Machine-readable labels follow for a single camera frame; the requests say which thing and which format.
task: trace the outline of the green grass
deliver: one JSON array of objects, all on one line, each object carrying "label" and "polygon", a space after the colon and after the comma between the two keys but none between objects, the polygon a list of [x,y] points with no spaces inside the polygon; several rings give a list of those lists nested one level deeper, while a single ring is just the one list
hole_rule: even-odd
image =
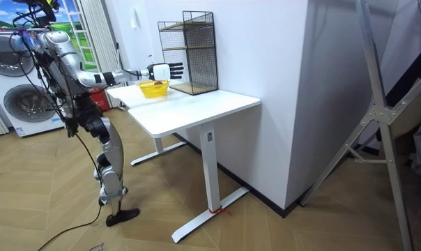
[{"label": "green grass", "polygon": [[[79,43],[77,42],[77,39],[74,35],[74,33],[72,32],[72,28],[71,28],[71,24],[68,23],[55,23],[51,25],[53,29],[57,30],[57,31],[65,31],[71,38],[71,41],[73,43],[73,45],[76,47],[78,52],[82,52],[85,55],[85,59],[88,62],[94,62],[93,59],[93,55],[91,54],[91,51],[88,49],[85,50],[81,50],[79,47]],[[85,37],[85,33],[78,33],[77,36],[79,37],[79,41],[80,41],[80,45],[81,46],[89,46],[88,41]],[[97,68],[96,66],[92,66],[92,65],[87,65],[84,63],[84,67],[87,70],[90,69],[95,69]]]}]

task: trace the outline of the herringbone floor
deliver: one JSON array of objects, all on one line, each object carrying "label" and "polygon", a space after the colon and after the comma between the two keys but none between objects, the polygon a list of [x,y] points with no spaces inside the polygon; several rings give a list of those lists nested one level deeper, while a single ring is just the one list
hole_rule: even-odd
[{"label": "herringbone floor", "polygon": [[[153,151],[152,139],[125,113],[106,114],[125,147],[123,208],[141,214],[107,228],[103,207],[91,226],[69,231],[46,250],[103,251],[335,251],[402,250],[385,165],[357,165],[347,160],[305,208],[281,219],[252,195],[229,207],[179,244],[175,229],[206,210],[201,157],[188,146],[131,167],[129,162]],[[99,145],[80,133],[96,155]],[[173,144],[173,136],[163,138]],[[77,139],[65,130],[19,139],[0,136],[0,250],[37,250],[68,227],[94,219],[98,184],[93,166]],[[421,178],[401,170],[417,250],[421,250]],[[238,184],[219,173],[222,197]]]}]

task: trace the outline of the window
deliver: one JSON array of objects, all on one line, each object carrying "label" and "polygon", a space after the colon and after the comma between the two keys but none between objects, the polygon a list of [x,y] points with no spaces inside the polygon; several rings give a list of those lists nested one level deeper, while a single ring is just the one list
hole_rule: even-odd
[{"label": "window", "polygon": [[84,69],[98,71],[91,39],[76,0],[62,0],[56,17],[57,22],[53,23],[52,27],[59,31],[65,31],[70,36],[72,43],[81,55]]}]

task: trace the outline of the desk leg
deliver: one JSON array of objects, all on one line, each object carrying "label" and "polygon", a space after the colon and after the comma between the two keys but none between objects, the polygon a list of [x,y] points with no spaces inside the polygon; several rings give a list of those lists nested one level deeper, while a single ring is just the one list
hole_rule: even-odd
[{"label": "desk leg", "polygon": [[131,165],[138,165],[139,163],[141,163],[143,161],[146,161],[146,160],[149,160],[149,159],[154,158],[156,156],[159,156],[161,153],[166,153],[170,150],[173,150],[173,149],[178,148],[182,145],[185,145],[185,142],[179,142],[179,143],[173,144],[171,146],[168,146],[166,148],[163,148],[161,138],[153,138],[153,141],[155,143],[156,152],[150,153],[148,155],[145,155],[144,157],[140,157],[140,158],[137,158],[136,160],[133,160],[130,163]]},{"label": "desk leg", "polygon": [[206,182],[206,193],[208,198],[209,210],[204,211],[193,220],[180,227],[172,234],[175,243],[185,238],[188,234],[196,228],[210,220],[217,215],[221,208],[228,207],[231,203],[242,197],[247,188],[239,188],[237,191],[230,194],[228,197],[220,201],[220,189],[218,188],[218,170],[217,170],[217,156],[215,154],[215,133],[213,123],[208,122],[199,126],[199,135],[201,142],[201,154],[203,156],[204,180]]}]

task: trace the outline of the dryer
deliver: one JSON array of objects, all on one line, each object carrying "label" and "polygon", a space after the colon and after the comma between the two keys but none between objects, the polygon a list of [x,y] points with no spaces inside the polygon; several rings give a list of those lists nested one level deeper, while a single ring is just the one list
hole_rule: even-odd
[{"label": "dryer", "polygon": [[64,124],[47,100],[46,90],[28,52],[20,59],[22,66],[19,64],[22,51],[16,44],[20,39],[19,36],[0,35],[1,108],[20,137],[62,128]]}]

